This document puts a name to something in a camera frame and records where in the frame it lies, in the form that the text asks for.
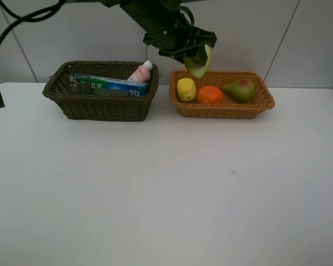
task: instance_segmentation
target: pink bottle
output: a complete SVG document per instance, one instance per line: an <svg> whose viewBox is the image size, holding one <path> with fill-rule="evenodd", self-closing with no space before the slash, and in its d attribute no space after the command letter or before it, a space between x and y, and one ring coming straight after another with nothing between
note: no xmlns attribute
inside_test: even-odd
<svg viewBox="0 0 333 266"><path fill-rule="evenodd" d="M153 64L147 60L143 65L140 65L138 69L129 77L129 81L138 83L147 83L150 80L150 71L153 69Z"/></svg>

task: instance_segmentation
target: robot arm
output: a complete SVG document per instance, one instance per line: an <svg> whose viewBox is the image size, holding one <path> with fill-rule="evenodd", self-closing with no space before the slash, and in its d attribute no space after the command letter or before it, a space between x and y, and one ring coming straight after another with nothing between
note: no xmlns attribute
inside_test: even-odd
<svg viewBox="0 0 333 266"><path fill-rule="evenodd" d="M65 3L100 2L107 7L120 5L147 33L143 42L159 49L159 55L184 64L184 58L195 65L205 66L208 55L205 46L213 48L217 37L194 26L194 17L181 3L204 0L58 0L58 3L24 17L14 14L0 0L0 6L16 19L0 36L0 45L9 32L23 22L39 22L56 14ZM188 21L182 11L189 17ZM5 107L0 92L0 108Z"/></svg>

